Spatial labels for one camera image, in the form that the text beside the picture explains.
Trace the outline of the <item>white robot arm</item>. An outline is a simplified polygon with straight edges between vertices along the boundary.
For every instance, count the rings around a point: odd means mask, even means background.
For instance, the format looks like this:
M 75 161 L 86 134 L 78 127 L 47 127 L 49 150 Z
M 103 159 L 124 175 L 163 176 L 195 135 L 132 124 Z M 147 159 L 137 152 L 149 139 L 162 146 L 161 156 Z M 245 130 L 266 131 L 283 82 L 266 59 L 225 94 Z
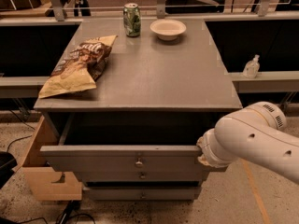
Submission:
M 284 133 L 279 107 L 258 102 L 219 119 L 197 141 L 198 161 L 215 168 L 241 158 L 299 183 L 299 138 Z

